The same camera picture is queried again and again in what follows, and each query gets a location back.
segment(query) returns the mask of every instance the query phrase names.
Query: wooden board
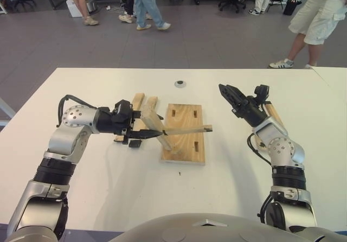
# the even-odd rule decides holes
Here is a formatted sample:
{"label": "wooden board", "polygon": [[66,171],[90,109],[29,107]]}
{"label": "wooden board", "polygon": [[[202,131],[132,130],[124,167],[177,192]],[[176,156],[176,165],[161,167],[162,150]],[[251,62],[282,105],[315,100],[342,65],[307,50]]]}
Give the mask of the wooden board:
{"label": "wooden board", "polygon": [[[169,104],[165,128],[188,128],[202,125],[201,105]],[[172,151],[163,149],[162,161],[205,165],[203,133],[167,136],[173,145]]]}
{"label": "wooden board", "polygon": [[[135,111],[140,110],[141,105],[142,105],[142,101],[145,98],[145,94],[144,93],[137,93],[135,94],[134,98],[132,99],[132,109]],[[116,135],[114,137],[114,141],[115,142],[122,142],[124,140],[124,136],[123,135]]]}

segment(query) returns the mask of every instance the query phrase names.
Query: white sneaker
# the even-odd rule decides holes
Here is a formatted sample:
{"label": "white sneaker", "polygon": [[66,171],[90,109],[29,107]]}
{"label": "white sneaker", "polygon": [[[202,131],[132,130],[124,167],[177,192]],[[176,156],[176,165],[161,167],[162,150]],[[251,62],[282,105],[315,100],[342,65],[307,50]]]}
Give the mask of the white sneaker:
{"label": "white sneaker", "polygon": [[269,65],[270,68],[292,68],[294,66],[294,61],[289,59],[280,60]]}
{"label": "white sneaker", "polygon": [[95,25],[98,25],[99,22],[94,20],[92,17],[88,16],[87,18],[83,20],[83,24],[86,26],[95,26]]}
{"label": "white sneaker", "polygon": [[118,19],[120,19],[121,21],[126,22],[126,23],[132,23],[132,18],[128,14],[126,14],[126,15],[119,15]]}
{"label": "white sneaker", "polygon": [[159,30],[167,30],[168,28],[171,27],[170,23],[165,22],[162,27],[158,27]]}
{"label": "white sneaker", "polygon": [[259,16],[260,12],[256,11],[255,9],[251,9],[248,11],[249,14],[254,15],[254,16]]}
{"label": "white sneaker", "polygon": [[146,24],[146,26],[144,26],[144,27],[140,27],[139,25],[137,25],[137,30],[144,30],[144,29],[149,29],[149,28],[151,28],[152,27],[152,25],[151,24]]}

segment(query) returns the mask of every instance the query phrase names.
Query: wire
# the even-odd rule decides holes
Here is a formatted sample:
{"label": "wire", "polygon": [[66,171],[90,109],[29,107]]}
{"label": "wire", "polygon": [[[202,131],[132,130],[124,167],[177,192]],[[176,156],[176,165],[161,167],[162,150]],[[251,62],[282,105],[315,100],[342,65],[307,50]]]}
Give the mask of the wire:
{"label": "wire", "polygon": [[257,216],[260,218],[260,222],[263,224],[265,224],[266,209],[269,206],[269,204],[271,203],[271,201],[272,201],[272,197],[271,197],[271,193],[270,193],[269,196],[265,199],[265,201],[261,205],[260,212],[257,214]]}
{"label": "wire", "polygon": [[254,136],[254,133],[251,133],[248,138],[247,138],[247,145],[248,147],[252,150],[252,152],[254,152],[259,158],[261,158],[262,160],[264,160],[267,164],[271,165],[271,162],[267,159],[265,159],[259,152],[258,150],[256,150],[252,144],[251,138],[252,136]]}
{"label": "wire", "polygon": [[64,103],[65,101],[71,99],[72,101],[75,101],[76,103],[79,103],[80,105],[85,105],[88,106],[90,108],[94,108],[96,109],[95,106],[92,106],[86,102],[84,102],[83,100],[79,99],[78,97],[75,97],[74,95],[70,95],[67,94],[66,96],[64,96],[62,99],[60,99],[59,104],[58,104],[58,125],[56,127],[59,127],[61,124],[61,119],[63,117],[63,113],[64,113]]}
{"label": "wire", "polygon": [[[254,136],[254,133],[251,133],[248,138],[247,138],[247,145],[248,147],[252,150],[252,152],[254,152],[259,158],[261,158],[262,160],[264,160],[267,164],[271,165],[271,162],[267,159],[265,159],[259,152],[258,150],[256,150],[252,144],[252,136]],[[272,201],[272,197],[271,197],[271,193],[269,194],[269,196],[265,199],[265,201],[263,202],[261,208],[260,208],[260,212],[257,214],[257,216],[260,218],[260,222],[265,224],[265,213],[266,213],[266,209],[269,206],[269,204]]]}

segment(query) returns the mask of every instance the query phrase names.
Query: silver robot arm segment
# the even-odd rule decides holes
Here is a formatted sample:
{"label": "silver robot arm segment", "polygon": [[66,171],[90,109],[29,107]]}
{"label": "silver robot arm segment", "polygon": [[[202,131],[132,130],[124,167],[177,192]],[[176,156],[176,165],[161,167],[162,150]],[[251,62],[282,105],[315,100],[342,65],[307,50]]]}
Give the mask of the silver robot arm segment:
{"label": "silver robot arm segment", "polygon": [[253,132],[266,145],[272,166],[274,202],[266,208],[266,223],[290,232],[315,227],[311,194],[306,190],[304,149],[273,117],[266,118]]}
{"label": "silver robot arm segment", "polygon": [[[63,113],[63,103],[69,98],[83,105],[73,106]],[[140,112],[133,111],[126,100],[116,103],[110,112],[108,107],[92,107],[67,95],[59,104],[58,117],[58,128],[43,160],[11,217],[6,241],[57,241],[61,238],[67,222],[69,182],[91,134],[123,135],[124,144],[129,138],[147,139],[162,134],[153,130],[133,131],[134,120],[140,117]]]}
{"label": "silver robot arm segment", "polygon": [[99,110],[74,106],[64,113],[55,130],[37,173],[27,184],[9,222],[7,235],[24,227],[44,226],[60,239],[67,220],[66,195],[76,164],[92,133],[98,133]]}
{"label": "silver robot arm segment", "polygon": [[269,87],[256,87],[256,97],[245,96],[233,86],[219,87],[222,96],[232,105],[233,113],[253,127],[271,158],[273,185],[259,217],[262,219],[262,212],[266,211],[268,225],[289,232],[316,226],[310,192],[306,190],[304,149],[289,138],[281,124],[259,109],[268,97]]}

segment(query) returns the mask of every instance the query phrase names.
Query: robotic arm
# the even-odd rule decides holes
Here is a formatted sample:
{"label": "robotic arm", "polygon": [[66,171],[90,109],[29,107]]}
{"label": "robotic arm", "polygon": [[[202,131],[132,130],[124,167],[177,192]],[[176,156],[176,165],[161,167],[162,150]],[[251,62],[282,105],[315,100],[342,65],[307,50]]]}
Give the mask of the robotic arm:
{"label": "robotic arm", "polygon": [[[64,102],[68,99],[81,105],[63,113]],[[59,240],[67,221],[69,182],[90,135],[123,135],[124,143],[127,143],[129,138],[147,139],[162,134],[153,130],[133,131],[134,120],[139,117],[140,112],[133,111],[126,100],[116,103],[110,112],[108,107],[96,108],[74,96],[64,97],[59,104],[59,124],[34,178],[28,182],[12,215],[7,241]]]}
{"label": "robotic arm", "polygon": [[257,86],[256,97],[246,97],[229,85],[219,85],[219,88],[232,105],[233,113],[253,127],[253,133],[265,144],[271,159],[273,186],[259,214],[262,222],[266,213],[268,225],[289,232],[316,226],[310,192],[306,190],[304,149],[289,138],[280,123],[259,109],[268,97],[269,87]]}
{"label": "robotic arm", "polygon": [[[150,220],[112,241],[347,241],[342,235],[316,227],[310,193],[306,190],[304,151],[289,138],[281,124],[259,109],[268,97],[269,87],[257,87],[256,97],[246,97],[233,86],[219,87],[234,114],[253,127],[253,135],[258,135],[268,149],[273,186],[259,214],[262,222],[266,214],[268,225],[230,215],[185,213]],[[64,113],[63,103],[68,98],[81,105]],[[123,135],[127,143],[129,138],[146,139],[162,134],[152,130],[133,131],[134,120],[139,116],[140,112],[133,111],[132,105],[124,100],[110,112],[107,107],[96,108],[72,96],[63,98],[59,104],[58,128],[10,220],[6,242],[57,242],[67,221],[69,181],[90,135],[114,133]]]}

